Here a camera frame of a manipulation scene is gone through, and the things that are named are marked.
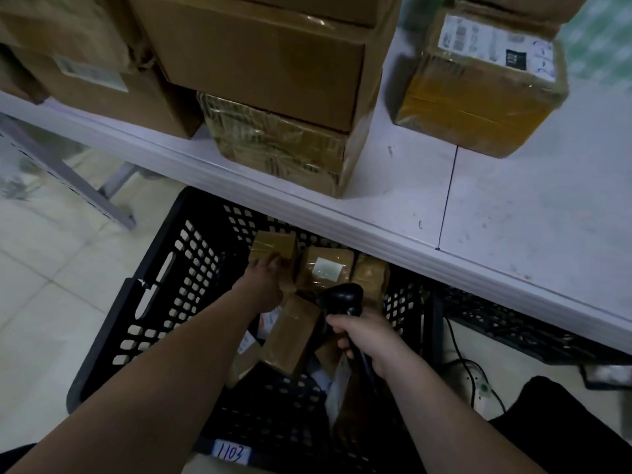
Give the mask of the person's left hand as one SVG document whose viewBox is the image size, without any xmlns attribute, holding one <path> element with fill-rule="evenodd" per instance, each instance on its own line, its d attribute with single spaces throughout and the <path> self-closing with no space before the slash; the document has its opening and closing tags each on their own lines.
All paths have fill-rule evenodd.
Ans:
<svg viewBox="0 0 632 474">
<path fill-rule="evenodd" d="M 244 274 L 233 284 L 230 293 L 247 305 L 254 314 L 273 311 L 283 299 L 279 272 L 264 270 L 264 258 L 248 263 Z"/>
</svg>

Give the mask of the person's right hand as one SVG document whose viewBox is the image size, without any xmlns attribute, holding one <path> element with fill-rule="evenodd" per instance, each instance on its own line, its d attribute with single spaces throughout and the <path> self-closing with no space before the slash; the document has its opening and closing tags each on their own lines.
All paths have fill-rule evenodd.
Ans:
<svg viewBox="0 0 632 474">
<path fill-rule="evenodd" d="M 393 330 L 387 319 L 373 310 L 364 310 L 357 317 L 353 333 L 354 344 L 372 359 L 375 373 L 386 379 L 388 368 L 399 359 L 407 345 Z"/>
</svg>

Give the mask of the small taped cardboard parcel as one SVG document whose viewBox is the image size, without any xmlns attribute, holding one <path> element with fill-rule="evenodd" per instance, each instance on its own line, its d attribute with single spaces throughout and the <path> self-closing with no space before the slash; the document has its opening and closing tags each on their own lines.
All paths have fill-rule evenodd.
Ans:
<svg viewBox="0 0 632 474">
<path fill-rule="evenodd" d="M 298 259 L 296 234 L 259 230 L 249 252 L 249 262 L 265 258 L 268 253 L 279 253 L 279 285 L 284 294 L 295 293 L 295 266 Z"/>
</svg>

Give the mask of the black barcode scanner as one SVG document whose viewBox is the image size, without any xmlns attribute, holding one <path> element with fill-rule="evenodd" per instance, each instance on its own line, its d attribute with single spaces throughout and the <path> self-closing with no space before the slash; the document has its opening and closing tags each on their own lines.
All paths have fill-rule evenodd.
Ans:
<svg viewBox="0 0 632 474">
<path fill-rule="evenodd" d="M 362 312 L 363 289 L 354 283 L 340 284 L 320 291 L 316 295 L 316 303 L 325 316 L 347 315 L 360 317 Z M 358 365 L 359 377 L 374 398 L 380 392 L 377 376 L 372 366 L 372 359 L 360 350 L 354 342 L 350 341 L 355 363 Z"/>
</svg>

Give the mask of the person's left forearm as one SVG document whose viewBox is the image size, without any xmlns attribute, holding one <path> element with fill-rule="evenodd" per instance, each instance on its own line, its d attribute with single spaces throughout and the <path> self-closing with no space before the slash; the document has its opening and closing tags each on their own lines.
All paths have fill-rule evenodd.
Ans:
<svg viewBox="0 0 632 474">
<path fill-rule="evenodd" d="M 181 474 L 261 308 L 235 289 L 154 344 L 6 474 Z"/>
</svg>

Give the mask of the person's right forearm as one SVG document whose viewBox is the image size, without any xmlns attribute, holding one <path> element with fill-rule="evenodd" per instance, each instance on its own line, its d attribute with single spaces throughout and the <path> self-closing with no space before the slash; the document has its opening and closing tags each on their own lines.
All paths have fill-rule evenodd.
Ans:
<svg viewBox="0 0 632 474">
<path fill-rule="evenodd" d="M 428 474 L 546 474 L 406 346 L 374 355 Z"/>
</svg>

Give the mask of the pile of brown parcels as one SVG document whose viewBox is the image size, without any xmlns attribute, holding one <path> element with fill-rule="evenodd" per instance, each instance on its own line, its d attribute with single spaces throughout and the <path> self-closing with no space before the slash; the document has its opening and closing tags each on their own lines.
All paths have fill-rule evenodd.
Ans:
<svg viewBox="0 0 632 474">
<path fill-rule="evenodd" d="M 328 330 L 324 311 L 296 292 L 284 294 L 281 304 L 273 311 L 260 314 L 267 323 L 264 343 L 247 330 L 229 367 L 225 386 L 233 389 L 257 366 L 266 366 L 277 374 L 298 381 L 306 372 L 308 360 L 314 355 L 330 380 L 326 397 L 326 413 L 333 432 L 347 430 L 346 435 L 359 436 L 368 431 L 374 418 L 375 401 L 365 381 L 374 375 L 371 365 L 366 374 L 361 357 L 353 359 L 343 354 L 337 345 L 339 335 Z"/>
</svg>

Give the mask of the black plastic crate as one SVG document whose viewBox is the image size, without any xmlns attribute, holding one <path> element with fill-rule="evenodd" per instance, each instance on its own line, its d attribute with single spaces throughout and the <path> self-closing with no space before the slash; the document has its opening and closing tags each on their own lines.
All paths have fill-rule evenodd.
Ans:
<svg viewBox="0 0 632 474">
<path fill-rule="evenodd" d="M 454 287 L 437 284 L 430 293 L 448 320 L 546 365 L 632 366 L 632 355 Z"/>
<path fill-rule="evenodd" d="M 114 374 L 210 303 L 243 274 L 259 230 L 296 234 L 296 294 L 306 299 L 355 283 L 363 305 L 379 309 L 416 353 L 422 350 L 427 292 L 422 277 L 327 238 L 198 189 L 184 189 L 135 274 L 124 281 L 67 394 L 73 413 Z M 263 344 L 273 317 L 247 330 Z M 275 474 L 425 474 L 394 401 L 377 376 L 368 431 L 333 432 L 326 413 L 330 380 L 314 355 L 298 381 L 257 365 L 223 388 L 193 452 L 211 456 L 216 439 L 252 448 L 248 466 Z M 228 465 L 232 462 L 219 460 Z"/>
</svg>

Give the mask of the cardboard box wrapped in tape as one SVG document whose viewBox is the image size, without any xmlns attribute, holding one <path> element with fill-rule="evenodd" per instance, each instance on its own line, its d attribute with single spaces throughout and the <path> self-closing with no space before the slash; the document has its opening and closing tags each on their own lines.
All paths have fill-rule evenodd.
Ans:
<svg viewBox="0 0 632 474">
<path fill-rule="evenodd" d="M 349 134 L 197 92 L 220 154 L 328 197 L 343 198 L 368 139 L 379 88 Z"/>
</svg>

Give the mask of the white power strip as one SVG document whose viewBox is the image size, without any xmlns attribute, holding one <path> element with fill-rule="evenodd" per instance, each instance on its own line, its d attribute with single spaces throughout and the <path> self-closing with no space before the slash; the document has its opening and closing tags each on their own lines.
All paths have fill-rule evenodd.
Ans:
<svg viewBox="0 0 632 474">
<path fill-rule="evenodd" d="M 467 377 L 473 382 L 473 405 L 480 404 L 484 399 L 492 398 L 495 395 L 495 391 L 483 367 L 471 359 L 465 359 L 461 364 L 467 367 L 466 371 L 470 373 Z"/>
</svg>

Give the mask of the blue and white crate label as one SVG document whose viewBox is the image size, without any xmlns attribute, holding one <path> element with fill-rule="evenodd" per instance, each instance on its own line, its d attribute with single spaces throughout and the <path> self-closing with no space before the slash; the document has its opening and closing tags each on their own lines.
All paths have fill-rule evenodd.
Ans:
<svg viewBox="0 0 632 474">
<path fill-rule="evenodd" d="M 225 462 L 248 466 L 251 454 L 250 446 L 218 438 L 214 442 L 210 455 Z"/>
</svg>

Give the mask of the large plain cardboard box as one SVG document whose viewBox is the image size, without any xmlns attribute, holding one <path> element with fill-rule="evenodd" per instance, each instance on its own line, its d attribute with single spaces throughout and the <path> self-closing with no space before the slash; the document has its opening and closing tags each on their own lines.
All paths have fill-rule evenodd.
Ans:
<svg viewBox="0 0 632 474">
<path fill-rule="evenodd" d="M 401 2 L 368 28 L 250 0 L 130 0 L 171 83 L 342 133 L 371 110 Z"/>
</svg>

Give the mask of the cardboard box with pale label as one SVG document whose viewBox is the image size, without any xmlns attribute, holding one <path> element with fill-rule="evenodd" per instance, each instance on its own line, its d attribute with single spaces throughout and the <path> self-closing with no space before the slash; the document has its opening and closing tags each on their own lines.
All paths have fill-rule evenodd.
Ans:
<svg viewBox="0 0 632 474">
<path fill-rule="evenodd" d="M 157 67 L 120 73 L 65 57 L 11 47 L 58 102 L 189 140 L 203 122 L 194 91 L 168 82 Z"/>
</svg>

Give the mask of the yellow taped box white label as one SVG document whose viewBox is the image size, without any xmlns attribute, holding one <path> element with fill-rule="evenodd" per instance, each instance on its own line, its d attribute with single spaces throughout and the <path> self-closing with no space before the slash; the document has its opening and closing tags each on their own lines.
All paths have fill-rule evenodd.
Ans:
<svg viewBox="0 0 632 474">
<path fill-rule="evenodd" d="M 563 46 L 529 28 L 452 7 L 427 30 L 397 126 L 503 159 L 569 94 Z"/>
</svg>

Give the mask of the grey metal table frame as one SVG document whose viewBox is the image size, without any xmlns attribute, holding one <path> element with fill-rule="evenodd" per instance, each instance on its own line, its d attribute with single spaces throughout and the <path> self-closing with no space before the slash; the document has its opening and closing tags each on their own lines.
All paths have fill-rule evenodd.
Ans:
<svg viewBox="0 0 632 474">
<path fill-rule="evenodd" d="M 70 191 L 83 198 L 108 219 L 127 230 L 132 230 L 136 227 L 137 222 L 133 215 L 116 206 L 112 202 L 112 198 L 139 171 L 138 166 L 124 162 L 99 189 L 95 189 L 61 158 L 51 153 L 31 137 L 19 126 L 17 121 L 5 114 L 0 114 L 0 136 L 4 137 L 12 147 L 57 179 Z"/>
</svg>

